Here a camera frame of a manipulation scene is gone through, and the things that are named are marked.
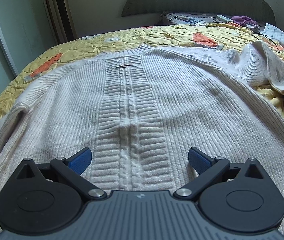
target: yellow quilt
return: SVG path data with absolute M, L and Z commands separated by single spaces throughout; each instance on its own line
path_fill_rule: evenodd
M 91 58 L 100 52 L 134 49 L 141 44 L 150 46 L 205 46 L 212 49 L 242 48 L 257 39 L 265 41 L 284 61 L 284 49 L 267 38 L 236 24 L 154 26 L 83 37 L 55 46 L 27 65 L 0 95 L 0 118 L 8 113 L 16 98 L 37 77 L 75 60 Z M 256 87 L 284 117 L 283 99 L 270 86 Z

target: cable knit pattern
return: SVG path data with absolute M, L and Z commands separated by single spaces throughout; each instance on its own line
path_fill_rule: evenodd
M 173 192 L 196 175 L 187 161 L 194 146 L 231 162 L 258 158 L 284 196 L 284 120 L 251 88 L 262 84 L 284 94 L 284 63 L 261 41 L 240 55 L 140 46 L 60 67 L 8 113 L 0 190 L 25 157 L 45 163 L 90 147 L 82 176 L 108 193 Z

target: metal pivot bolt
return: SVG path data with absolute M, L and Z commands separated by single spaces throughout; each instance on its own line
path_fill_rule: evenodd
M 175 193 L 181 197 L 187 197 L 192 194 L 192 191 L 188 188 L 179 188 Z
M 101 197 L 103 196 L 104 191 L 99 188 L 94 188 L 89 191 L 89 196 L 91 197 Z

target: black cable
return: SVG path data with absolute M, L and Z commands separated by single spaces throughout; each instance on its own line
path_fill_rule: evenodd
M 265 36 L 265 37 L 267 37 L 270 41 L 272 41 L 271 38 L 270 38 L 269 36 L 265 35 L 265 34 L 262 34 L 262 33 L 252 33 L 252 36 L 253 36 L 254 38 L 256 38 L 256 39 L 257 39 L 257 37 L 254 36 L 255 34 L 256 34 L 256 35 Z M 278 52 L 280 53 L 281 51 L 279 50 L 278 45 L 277 45 L 274 41 L 272 41 L 272 42 L 274 43 L 274 45 L 276 46 L 276 49 L 277 49 Z

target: sweater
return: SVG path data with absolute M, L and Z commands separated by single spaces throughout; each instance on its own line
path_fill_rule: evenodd
M 284 196 L 284 119 L 252 88 L 266 84 L 284 94 L 284 62 L 262 41 L 241 54 L 143 45 L 64 65 L 8 113 L 0 190 L 23 158 L 48 163 L 89 147 L 82 176 L 107 193 L 174 192 L 196 176 L 187 154 L 197 147 L 231 162 L 257 158 Z

